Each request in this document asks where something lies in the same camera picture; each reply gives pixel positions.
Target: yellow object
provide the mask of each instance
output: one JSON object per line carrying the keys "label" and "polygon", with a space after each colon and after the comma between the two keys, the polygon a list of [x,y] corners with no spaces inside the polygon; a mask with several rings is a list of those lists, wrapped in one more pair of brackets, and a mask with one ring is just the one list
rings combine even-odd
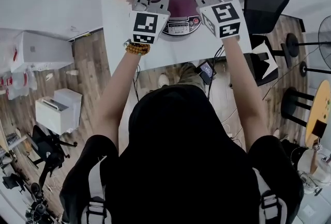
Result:
{"label": "yellow object", "polygon": [[322,81],[317,89],[314,101],[310,109],[309,119],[306,126],[306,146],[312,147],[314,141],[319,137],[312,134],[317,120],[327,123],[330,112],[330,84],[327,80]]}

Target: buckle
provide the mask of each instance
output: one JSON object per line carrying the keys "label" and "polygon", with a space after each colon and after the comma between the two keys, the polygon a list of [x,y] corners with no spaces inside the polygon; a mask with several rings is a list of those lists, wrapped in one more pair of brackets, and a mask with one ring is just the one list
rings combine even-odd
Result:
{"label": "buckle", "polygon": [[92,215],[103,216],[106,218],[107,213],[106,213],[106,207],[105,207],[104,203],[105,203],[104,200],[99,197],[91,198],[88,203],[88,209],[86,211],[87,217],[90,214],[92,214]]}
{"label": "buckle", "polygon": [[267,194],[261,197],[261,208],[266,209],[278,205],[278,200],[275,194]]}

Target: chair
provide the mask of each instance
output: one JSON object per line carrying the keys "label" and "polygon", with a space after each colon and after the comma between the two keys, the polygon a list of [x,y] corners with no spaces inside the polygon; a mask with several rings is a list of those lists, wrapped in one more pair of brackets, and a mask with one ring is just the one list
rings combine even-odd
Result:
{"label": "chair", "polygon": [[[272,55],[272,59],[275,60],[275,56],[283,56],[287,66],[291,67],[291,56],[294,56],[295,54],[291,54],[285,44],[281,45],[282,50],[273,50],[267,37],[253,35],[270,33],[274,29],[288,2],[289,0],[245,0],[244,16],[248,33],[250,34],[252,49],[265,41],[265,44]],[[268,68],[268,63],[266,62],[267,59],[270,58],[265,54],[250,54],[250,60],[253,64],[255,73],[255,80],[258,86],[268,83],[278,77],[278,69],[275,69],[263,78]]]}
{"label": "chair", "polygon": [[244,16],[249,34],[270,33],[289,0],[245,0]]}
{"label": "chair", "polygon": [[64,153],[61,145],[68,147],[77,146],[77,142],[70,144],[61,141],[59,135],[54,134],[52,131],[49,130],[49,133],[49,135],[46,135],[40,127],[34,126],[32,137],[29,133],[27,134],[27,139],[30,141],[33,150],[39,155],[40,159],[32,161],[29,156],[27,158],[37,169],[39,169],[37,166],[39,163],[45,162],[45,167],[39,179],[40,189],[42,189],[45,183],[47,174],[50,172],[52,175],[54,169],[62,167],[65,158],[70,158],[70,155]]}
{"label": "chair", "polygon": [[289,0],[244,0],[248,33],[270,33],[288,3]]}

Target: black cable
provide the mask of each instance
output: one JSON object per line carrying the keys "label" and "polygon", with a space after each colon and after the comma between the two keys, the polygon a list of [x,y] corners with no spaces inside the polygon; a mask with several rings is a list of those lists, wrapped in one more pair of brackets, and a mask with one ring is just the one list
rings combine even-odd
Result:
{"label": "black cable", "polygon": [[[309,52],[303,60],[301,60],[298,64],[296,64],[295,66],[293,66],[288,72],[286,72],[283,76],[281,76],[270,88],[269,90],[267,91],[267,93],[265,94],[265,96],[263,97],[262,101],[265,99],[265,97],[268,95],[268,93],[270,92],[270,90],[275,87],[275,85],[282,79],[284,78],[288,73],[290,73],[294,68],[296,68],[302,61],[304,61],[307,56],[309,56],[311,53],[315,52],[317,49],[319,48],[319,46],[317,48],[315,48],[313,51]],[[238,131],[238,133],[232,138],[232,140],[234,141],[234,138],[240,133],[240,131],[242,130],[243,128],[241,127],[241,129]]]}
{"label": "black cable", "polygon": [[236,140],[240,143],[240,147],[243,148],[243,145],[242,145],[242,143],[240,142],[239,139],[233,139],[232,141],[236,141]]}
{"label": "black cable", "polygon": [[214,58],[213,58],[212,77],[210,79],[210,84],[209,84],[209,88],[208,88],[208,96],[207,96],[208,100],[209,100],[209,96],[210,96],[210,89],[212,88],[212,83],[213,83],[213,79],[214,79],[215,64],[224,52],[224,50],[222,51],[222,48],[223,48],[223,45],[216,51]]}
{"label": "black cable", "polygon": [[136,93],[136,97],[137,97],[137,100],[139,101],[139,96],[138,96],[138,77],[139,77],[139,74],[140,74],[140,66],[138,64],[137,66],[137,76],[136,76],[136,81],[134,81],[134,78],[132,79],[133,81],[133,87],[134,87],[134,91]]}

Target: white cabinet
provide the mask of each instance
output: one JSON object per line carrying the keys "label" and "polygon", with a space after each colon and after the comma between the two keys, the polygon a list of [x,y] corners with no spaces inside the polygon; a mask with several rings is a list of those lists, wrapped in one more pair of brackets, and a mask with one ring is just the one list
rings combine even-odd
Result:
{"label": "white cabinet", "polygon": [[36,121],[62,135],[79,126],[82,95],[69,89],[54,92],[54,97],[36,100]]}
{"label": "white cabinet", "polygon": [[15,39],[16,54],[10,66],[11,72],[60,69],[73,63],[71,43],[23,32]]}

